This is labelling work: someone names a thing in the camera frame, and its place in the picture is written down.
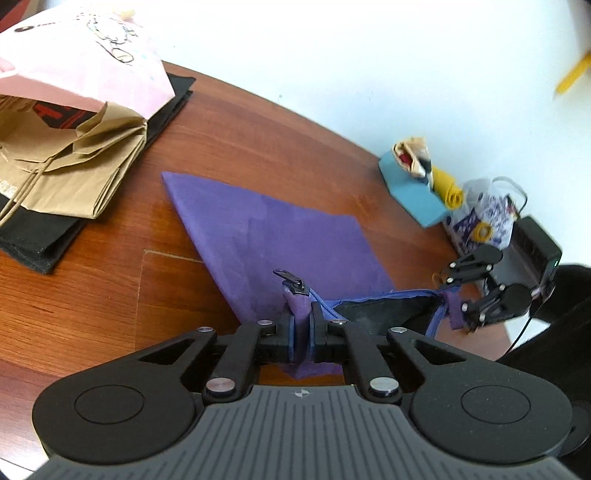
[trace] black cable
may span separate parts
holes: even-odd
[[[530,324],[531,319],[533,317],[530,315],[530,318],[527,319],[527,322],[525,322],[525,325],[523,326],[523,328],[521,329],[521,333],[517,336],[517,338],[515,339],[515,342],[513,342],[511,344],[511,346],[509,347],[509,349],[505,352],[505,355],[508,354],[509,352],[511,352],[513,350],[513,347],[517,344],[517,342],[519,342],[519,339],[521,338],[521,336],[524,334],[525,329],[527,328],[527,326]]]

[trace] white background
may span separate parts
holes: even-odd
[[[553,98],[591,47],[583,0],[117,5],[135,8],[164,60],[279,103],[376,155],[424,135],[434,162],[458,181],[512,177],[563,261],[591,264],[589,75]]]

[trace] wooden table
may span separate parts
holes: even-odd
[[[442,228],[421,229],[390,197],[372,154],[237,87],[167,69],[197,77],[194,95],[56,272],[44,277],[0,256],[0,459],[20,467],[37,469],[46,458],[30,416],[51,382],[200,325],[221,334],[238,325],[168,199],[162,171],[354,215],[400,290],[431,287],[432,273],[456,257]],[[444,325],[440,338],[489,358],[508,347],[502,326],[466,336]],[[295,384],[272,367],[261,382]]]

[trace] paper bag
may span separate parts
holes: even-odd
[[[145,30],[101,4],[67,2],[0,33],[0,94],[150,119],[174,97]]]
[[[147,121],[106,103],[75,130],[51,128],[34,102],[0,96],[0,193],[43,213],[96,218],[146,142]]]

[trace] gray ribbed panel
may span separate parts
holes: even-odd
[[[256,386],[210,406],[179,444],[142,462],[94,467],[53,457],[31,480],[555,480],[555,459],[500,468],[458,460],[426,442],[396,406],[347,387]]]

